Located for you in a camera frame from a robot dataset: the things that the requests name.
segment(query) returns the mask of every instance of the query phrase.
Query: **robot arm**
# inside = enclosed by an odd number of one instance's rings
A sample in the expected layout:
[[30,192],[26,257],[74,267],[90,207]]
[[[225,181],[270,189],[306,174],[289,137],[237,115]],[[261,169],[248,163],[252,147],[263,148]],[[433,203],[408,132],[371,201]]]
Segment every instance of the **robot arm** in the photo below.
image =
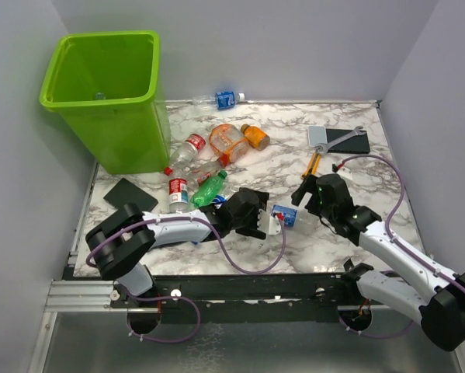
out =
[[[202,207],[185,214],[152,214],[127,204],[97,225],[85,237],[96,267],[105,281],[117,280],[135,296],[154,296],[154,279],[139,263],[148,251],[181,242],[216,239],[210,226],[225,237],[231,231],[265,239],[275,219],[266,214],[268,193],[241,188],[220,207]],[[129,235],[108,240],[124,228],[136,226]]]
[[[443,350],[454,350],[465,341],[465,294],[438,276],[448,276],[465,287],[465,274],[458,275],[424,255],[394,232],[390,238],[378,214],[365,206],[354,205],[345,181],[336,173],[309,175],[293,193],[292,203],[299,206],[306,193],[311,194],[305,208],[324,218],[335,232],[356,246],[382,259],[403,280],[389,278],[366,264],[349,268],[342,275],[359,293],[410,317],[422,326],[429,339]],[[432,272],[394,243],[431,264]]]

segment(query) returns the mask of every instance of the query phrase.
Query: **green trash bin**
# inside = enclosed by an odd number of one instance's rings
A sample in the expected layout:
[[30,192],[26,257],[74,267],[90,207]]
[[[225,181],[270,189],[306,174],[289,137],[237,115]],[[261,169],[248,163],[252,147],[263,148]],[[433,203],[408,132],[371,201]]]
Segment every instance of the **green trash bin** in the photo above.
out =
[[168,164],[170,127],[154,31],[63,37],[40,103],[59,113],[108,173],[152,173]]

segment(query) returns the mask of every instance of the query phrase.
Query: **green plastic bottle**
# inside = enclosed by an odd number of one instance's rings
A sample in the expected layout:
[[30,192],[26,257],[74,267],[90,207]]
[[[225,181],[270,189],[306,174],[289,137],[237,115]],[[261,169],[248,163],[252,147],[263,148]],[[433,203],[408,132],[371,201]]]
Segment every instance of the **green plastic bottle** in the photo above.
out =
[[220,192],[220,189],[222,189],[226,177],[227,173],[222,170],[218,175],[210,177],[205,181],[198,191],[194,193],[193,198],[191,198],[194,207],[199,208],[211,204],[218,192]]

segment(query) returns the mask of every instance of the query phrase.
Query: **orange bottle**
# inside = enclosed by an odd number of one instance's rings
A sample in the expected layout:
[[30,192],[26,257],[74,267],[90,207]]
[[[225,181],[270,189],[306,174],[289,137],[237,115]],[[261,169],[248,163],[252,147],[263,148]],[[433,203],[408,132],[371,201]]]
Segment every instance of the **orange bottle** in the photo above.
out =
[[249,150],[248,139],[229,123],[219,124],[211,130],[210,147],[224,166],[236,162]]
[[251,144],[253,148],[263,150],[267,147],[268,144],[270,144],[270,136],[268,136],[258,127],[250,126],[249,124],[243,124],[241,127],[241,132],[245,134],[245,137],[248,139],[249,144]]

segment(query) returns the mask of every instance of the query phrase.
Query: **red label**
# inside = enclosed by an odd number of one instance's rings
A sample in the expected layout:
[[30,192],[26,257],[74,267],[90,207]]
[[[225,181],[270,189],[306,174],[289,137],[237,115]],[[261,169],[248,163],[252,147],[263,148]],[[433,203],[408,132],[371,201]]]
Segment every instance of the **red label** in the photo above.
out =
[[172,179],[168,182],[168,192],[170,194],[182,191],[187,192],[187,182],[184,179]]
[[189,142],[198,152],[206,145],[206,140],[198,134],[191,134],[186,142]]
[[198,185],[201,185],[211,177],[211,173],[205,173],[204,175],[198,177]]

